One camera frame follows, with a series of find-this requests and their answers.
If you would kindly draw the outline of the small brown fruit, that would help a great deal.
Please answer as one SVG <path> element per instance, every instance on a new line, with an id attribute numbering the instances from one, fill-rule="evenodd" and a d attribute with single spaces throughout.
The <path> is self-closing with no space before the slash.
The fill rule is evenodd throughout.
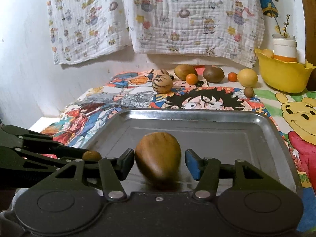
<path id="1" fill-rule="evenodd" d="M 88 150 L 83 153 L 82 159 L 84 161 L 98 162 L 102 159 L 102 156 L 97 151 Z"/>

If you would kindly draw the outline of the white and orange jar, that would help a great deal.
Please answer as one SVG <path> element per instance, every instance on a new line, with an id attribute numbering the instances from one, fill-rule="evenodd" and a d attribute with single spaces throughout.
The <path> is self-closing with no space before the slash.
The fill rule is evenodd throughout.
<path id="1" fill-rule="evenodd" d="M 281 34 L 273 34 L 274 58 L 284 62 L 297 62 L 297 42 L 295 37 L 283 37 Z"/>

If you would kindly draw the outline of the green-brown mango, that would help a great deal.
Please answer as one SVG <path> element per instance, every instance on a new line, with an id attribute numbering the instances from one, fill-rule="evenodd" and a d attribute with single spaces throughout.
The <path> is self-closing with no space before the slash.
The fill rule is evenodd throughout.
<path id="1" fill-rule="evenodd" d="M 187 75 L 189 74 L 195 74 L 198 75 L 196 69 L 189 64 L 179 64 L 175 67 L 174 73 L 182 81 L 186 80 Z"/>

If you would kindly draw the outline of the printed muslin cloth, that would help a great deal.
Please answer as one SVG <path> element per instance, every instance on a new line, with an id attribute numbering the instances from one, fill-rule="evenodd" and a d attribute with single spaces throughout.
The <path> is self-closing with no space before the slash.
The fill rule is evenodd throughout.
<path id="1" fill-rule="evenodd" d="M 265 25 L 259 0 L 125 0 L 139 54 L 225 58 L 253 67 Z"/>
<path id="2" fill-rule="evenodd" d="M 54 64 L 74 65 L 131 45 L 124 0 L 47 0 Z"/>

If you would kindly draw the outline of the grey metal tray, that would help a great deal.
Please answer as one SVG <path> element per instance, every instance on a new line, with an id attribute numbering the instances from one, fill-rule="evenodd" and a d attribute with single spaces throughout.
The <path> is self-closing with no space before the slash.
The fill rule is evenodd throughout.
<path id="1" fill-rule="evenodd" d="M 245 160 L 300 194 L 295 164 L 270 118 L 255 112 L 176 109 L 129 109 L 114 115 L 84 145 L 103 157 L 119 157 L 154 132 L 173 135 L 181 150 L 223 164 Z"/>

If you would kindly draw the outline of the peach in bowl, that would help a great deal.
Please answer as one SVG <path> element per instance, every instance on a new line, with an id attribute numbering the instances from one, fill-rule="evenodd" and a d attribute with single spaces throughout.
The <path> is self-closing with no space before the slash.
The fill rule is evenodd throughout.
<path id="1" fill-rule="evenodd" d="M 274 58 L 274 53 L 270 49 L 263 49 L 262 54 L 265 55 L 268 58 Z"/>

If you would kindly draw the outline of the small orange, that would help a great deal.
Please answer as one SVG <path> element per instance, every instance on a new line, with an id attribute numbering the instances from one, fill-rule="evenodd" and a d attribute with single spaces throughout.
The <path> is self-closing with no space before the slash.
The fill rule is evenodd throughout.
<path id="1" fill-rule="evenodd" d="M 237 73 L 234 73 L 234 72 L 230 72 L 228 74 L 227 78 L 228 78 L 229 82 L 237 82 L 238 81 Z"/>
<path id="2" fill-rule="evenodd" d="M 185 81 L 188 85 L 193 86 L 196 85 L 199 80 L 197 75 L 195 75 L 194 73 L 190 73 L 186 76 Z"/>

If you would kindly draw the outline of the anime poster mat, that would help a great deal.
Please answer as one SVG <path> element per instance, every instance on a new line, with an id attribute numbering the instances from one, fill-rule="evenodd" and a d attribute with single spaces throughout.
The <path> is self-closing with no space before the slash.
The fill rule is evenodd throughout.
<path id="1" fill-rule="evenodd" d="M 289 142 L 290 129 L 281 118 L 281 110 L 266 102 L 274 99 L 272 91 L 256 90 L 254 97 L 248 98 L 240 84 L 212 85 L 200 78 L 193 86 L 176 79 L 169 93 L 159 94 L 152 88 L 154 73 L 124 72 L 104 86 L 88 89 L 42 133 L 67 146 L 81 148 L 110 118 L 127 108 L 253 111 L 270 117 L 290 152 L 298 156 Z"/>

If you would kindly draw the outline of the yellow lemon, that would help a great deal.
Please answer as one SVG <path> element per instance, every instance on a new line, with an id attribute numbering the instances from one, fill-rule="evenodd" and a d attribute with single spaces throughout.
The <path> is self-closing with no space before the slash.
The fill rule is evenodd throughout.
<path id="1" fill-rule="evenodd" d="M 244 87 L 255 87 L 258 82 L 258 75 L 253 69 L 242 69 L 237 74 L 239 83 Z"/>

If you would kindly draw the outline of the right printed muslin cloth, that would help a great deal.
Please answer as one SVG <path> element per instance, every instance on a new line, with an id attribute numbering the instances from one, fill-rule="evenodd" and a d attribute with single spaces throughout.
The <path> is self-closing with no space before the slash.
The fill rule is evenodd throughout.
<path id="1" fill-rule="evenodd" d="M 259 0 L 125 0 L 139 54 L 225 58 L 253 67 L 265 25 Z"/>

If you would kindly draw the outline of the striped melon front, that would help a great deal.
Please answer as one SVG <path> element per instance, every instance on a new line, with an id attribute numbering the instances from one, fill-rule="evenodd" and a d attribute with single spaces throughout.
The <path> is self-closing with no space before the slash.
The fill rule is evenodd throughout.
<path id="1" fill-rule="evenodd" d="M 173 86 L 173 80 L 167 74 L 157 74 L 152 81 L 152 88 L 159 94 L 169 92 Z"/>

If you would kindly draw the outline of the dark brown kiwi with sticker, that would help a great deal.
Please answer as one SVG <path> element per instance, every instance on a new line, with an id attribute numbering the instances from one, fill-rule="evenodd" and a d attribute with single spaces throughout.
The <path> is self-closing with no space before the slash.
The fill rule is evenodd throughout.
<path id="1" fill-rule="evenodd" d="M 208 66 L 203 71 L 203 77 L 207 82 L 219 83 L 224 79 L 224 71 L 215 66 Z"/>

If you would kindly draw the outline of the brown avocado-like fruit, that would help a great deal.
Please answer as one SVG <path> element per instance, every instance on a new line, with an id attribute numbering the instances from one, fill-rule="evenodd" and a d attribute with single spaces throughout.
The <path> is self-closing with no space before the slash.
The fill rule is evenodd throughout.
<path id="1" fill-rule="evenodd" d="M 135 148 L 139 171 L 151 182 L 174 181 L 181 163 L 181 147 L 167 132 L 154 132 L 142 137 Z"/>

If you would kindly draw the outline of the yellow plastic bowl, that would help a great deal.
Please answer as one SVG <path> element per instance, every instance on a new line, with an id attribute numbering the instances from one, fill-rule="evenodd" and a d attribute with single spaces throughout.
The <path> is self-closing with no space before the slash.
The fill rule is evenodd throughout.
<path id="1" fill-rule="evenodd" d="M 307 60 L 305 64 L 284 62 L 267 57 L 261 49 L 255 49 L 259 62 L 259 72 L 263 81 L 270 87 L 289 94 L 298 94 L 305 90 L 315 66 Z"/>

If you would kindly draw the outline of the left printed muslin cloth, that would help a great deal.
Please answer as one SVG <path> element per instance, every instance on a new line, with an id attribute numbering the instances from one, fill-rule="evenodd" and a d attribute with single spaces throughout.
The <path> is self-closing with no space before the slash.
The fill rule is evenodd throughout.
<path id="1" fill-rule="evenodd" d="M 124 0 L 47 0 L 54 64 L 74 65 L 131 45 Z"/>

